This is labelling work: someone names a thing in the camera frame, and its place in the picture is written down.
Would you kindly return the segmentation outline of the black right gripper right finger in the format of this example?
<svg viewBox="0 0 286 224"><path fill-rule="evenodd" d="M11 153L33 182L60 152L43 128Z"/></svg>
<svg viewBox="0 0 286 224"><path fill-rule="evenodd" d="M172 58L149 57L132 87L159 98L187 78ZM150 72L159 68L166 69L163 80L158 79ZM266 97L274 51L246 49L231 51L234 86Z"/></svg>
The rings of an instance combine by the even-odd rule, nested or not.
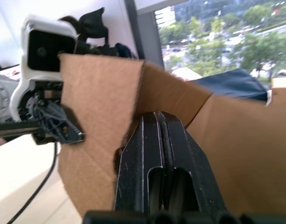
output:
<svg viewBox="0 0 286 224"><path fill-rule="evenodd" d="M211 166L182 122L159 113L167 179L164 205L170 212L226 212Z"/></svg>

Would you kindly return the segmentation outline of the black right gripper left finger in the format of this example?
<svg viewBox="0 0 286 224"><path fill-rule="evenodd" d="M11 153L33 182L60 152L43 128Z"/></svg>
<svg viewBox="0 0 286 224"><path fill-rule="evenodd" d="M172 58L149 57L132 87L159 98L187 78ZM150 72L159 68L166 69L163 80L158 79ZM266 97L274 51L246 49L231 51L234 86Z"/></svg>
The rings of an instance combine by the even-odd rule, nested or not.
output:
<svg viewBox="0 0 286 224"><path fill-rule="evenodd" d="M162 204L163 149L154 112L143 115L124 148L114 208L157 212Z"/></svg>

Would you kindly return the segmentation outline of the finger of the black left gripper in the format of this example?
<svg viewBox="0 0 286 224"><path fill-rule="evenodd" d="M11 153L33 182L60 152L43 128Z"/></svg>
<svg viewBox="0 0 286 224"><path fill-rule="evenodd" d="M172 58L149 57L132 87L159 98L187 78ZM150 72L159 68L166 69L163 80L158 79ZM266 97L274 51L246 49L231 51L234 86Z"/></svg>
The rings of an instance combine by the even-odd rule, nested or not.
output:
<svg viewBox="0 0 286 224"><path fill-rule="evenodd" d="M85 132L73 111L57 105L57 141L61 144L74 144L85 140Z"/></svg>
<svg viewBox="0 0 286 224"><path fill-rule="evenodd" d="M41 126L37 121L20 121L0 123L0 138L32 134L41 131Z"/></svg>

